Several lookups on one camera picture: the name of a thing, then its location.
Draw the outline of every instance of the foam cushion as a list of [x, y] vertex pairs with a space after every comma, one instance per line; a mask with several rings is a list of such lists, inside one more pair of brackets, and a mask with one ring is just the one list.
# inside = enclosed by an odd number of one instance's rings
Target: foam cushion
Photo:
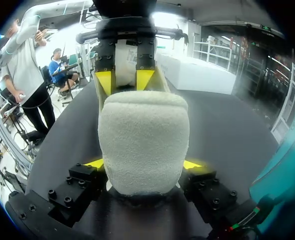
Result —
[[175, 94], [109, 96], [98, 122], [104, 167], [123, 195], [165, 194], [178, 182], [188, 150], [188, 104]]

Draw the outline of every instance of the person's hand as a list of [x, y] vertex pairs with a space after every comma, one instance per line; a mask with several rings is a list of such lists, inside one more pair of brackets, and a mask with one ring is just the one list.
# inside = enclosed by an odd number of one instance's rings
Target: person's hand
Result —
[[17, 103], [23, 101], [23, 99], [20, 98], [20, 94], [24, 94], [24, 92], [23, 92], [23, 91], [16, 91], [16, 92], [14, 93], [15, 101], [16, 101]]
[[42, 32], [40, 30], [37, 30], [34, 40], [38, 43], [38, 42], [42, 41], [42, 39], [43, 39]]

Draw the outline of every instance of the metal railing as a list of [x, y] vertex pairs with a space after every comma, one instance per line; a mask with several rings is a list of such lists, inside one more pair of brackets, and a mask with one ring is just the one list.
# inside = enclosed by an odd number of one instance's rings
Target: metal railing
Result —
[[[195, 50], [195, 44], [201, 44], [201, 45], [207, 45], [207, 51], [199, 51], [199, 50]], [[221, 56], [221, 55], [217, 55], [217, 54], [214, 54], [214, 53], [211, 53], [211, 47], [212, 49], [213, 48], [221, 48], [221, 49], [226, 49], [226, 50], [229, 50], [229, 57], [225, 57], [225, 56]], [[194, 58], [194, 53], [201, 53], [201, 54], [206, 54], [206, 62], [209, 63], [209, 60], [210, 60], [210, 56], [214, 56], [214, 57], [217, 57], [217, 58], [220, 58], [220, 59], [224, 59], [224, 60], [227, 60], [228, 63], [227, 63], [227, 70], [229, 71], [230, 69], [230, 64], [231, 64], [231, 56], [232, 56], [232, 49], [230, 49], [229, 47], [227, 46], [220, 46], [220, 45], [214, 45], [214, 44], [210, 44], [209, 42], [201, 42], [201, 41], [194, 41], [193, 42], [193, 54], [192, 54], [192, 57]]]

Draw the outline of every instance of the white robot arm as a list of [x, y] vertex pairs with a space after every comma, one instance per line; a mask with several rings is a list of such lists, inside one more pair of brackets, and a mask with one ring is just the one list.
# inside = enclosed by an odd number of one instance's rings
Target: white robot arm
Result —
[[19, 31], [0, 51], [0, 67], [6, 66], [19, 46], [37, 33], [41, 19], [76, 13], [92, 5], [92, 0], [64, 0], [36, 5], [28, 9], [23, 16]]

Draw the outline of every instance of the blue shirt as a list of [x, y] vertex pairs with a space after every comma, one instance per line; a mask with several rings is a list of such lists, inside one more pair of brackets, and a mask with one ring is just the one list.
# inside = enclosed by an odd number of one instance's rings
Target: blue shirt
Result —
[[61, 64], [61, 66], [60, 66], [60, 64], [57, 62], [57, 61], [54, 61], [54, 60], [52, 60], [50, 63], [49, 63], [49, 65], [48, 65], [48, 71], [49, 71], [49, 74], [51, 75], [51, 77], [52, 77], [52, 81], [53, 81], [53, 83], [57, 83], [60, 79], [62, 79], [65, 75], [64, 75], [64, 73], [60, 73], [60, 74], [58, 74], [58, 75], [56, 75], [56, 76], [52, 76], [54, 73], [57, 73], [57, 72], [60, 72], [60, 71], [62, 71], [62, 70], [64, 70], [65, 68], [64, 68], [64, 66]]

